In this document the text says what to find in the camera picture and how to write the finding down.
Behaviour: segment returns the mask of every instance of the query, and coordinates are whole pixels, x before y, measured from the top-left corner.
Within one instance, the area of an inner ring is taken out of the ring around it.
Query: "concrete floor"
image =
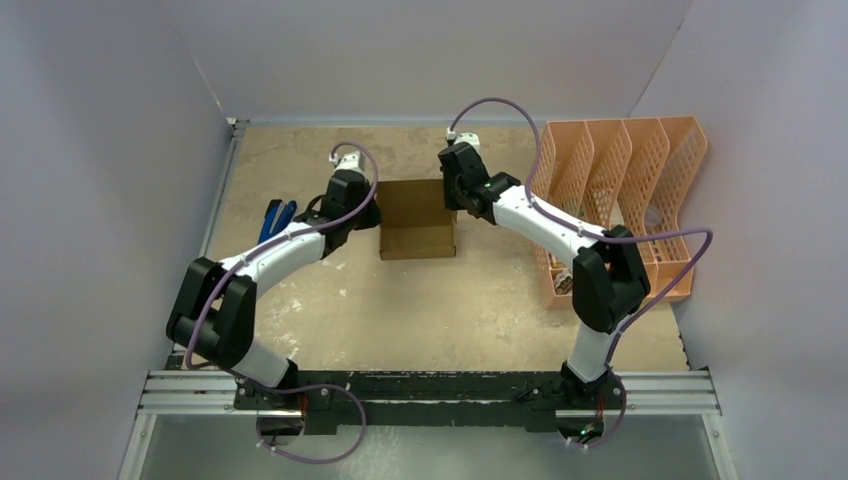
[[[533,160],[526,128],[474,129],[490,173],[523,179]],[[443,128],[247,129],[212,258],[255,245],[268,201],[301,208],[326,188],[329,149],[368,146],[380,179],[441,178]],[[354,232],[325,261],[301,269],[257,306],[256,337],[306,369],[558,370],[574,342],[571,311],[545,311],[524,238],[460,215],[452,259],[381,261],[377,229]],[[621,371],[686,370],[668,305],[627,332]]]

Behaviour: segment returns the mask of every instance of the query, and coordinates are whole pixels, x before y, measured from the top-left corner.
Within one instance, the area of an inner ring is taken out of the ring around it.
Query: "open cardboard box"
[[[377,184],[380,259],[456,256],[456,212],[444,205],[442,180],[396,180]]]

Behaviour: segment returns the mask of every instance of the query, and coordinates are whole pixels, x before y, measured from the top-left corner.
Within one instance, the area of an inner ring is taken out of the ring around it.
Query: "orange plastic organizer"
[[[549,122],[532,188],[566,213],[597,225],[624,223],[636,236],[678,230],[680,206],[706,149],[704,132],[691,116]],[[539,246],[535,253],[545,308],[570,308],[566,267]],[[679,237],[640,243],[639,253],[650,296],[691,258]],[[665,299],[689,296],[692,274]]]

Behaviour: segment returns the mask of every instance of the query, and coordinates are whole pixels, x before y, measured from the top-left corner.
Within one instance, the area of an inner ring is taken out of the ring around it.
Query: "pliers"
[[[294,218],[297,211],[297,202],[292,200],[282,208],[281,205],[283,205],[283,201],[279,198],[268,202],[268,208],[265,209],[265,222],[262,224],[262,230],[259,231],[259,243],[263,243],[282,232]]]

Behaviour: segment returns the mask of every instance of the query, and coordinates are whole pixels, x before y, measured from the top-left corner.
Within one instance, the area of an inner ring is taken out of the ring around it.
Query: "white wall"
[[[156,2],[0,2],[0,471],[115,478],[228,126]]]
[[[694,113],[710,140],[683,223],[716,239],[678,319],[743,478],[848,470],[846,18],[841,0],[696,0],[633,112]]]
[[[488,95],[539,120],[625,116],[692,2],[165,3],[228,116],[441,124]],[[503,106],[474,113],[520,120]]]

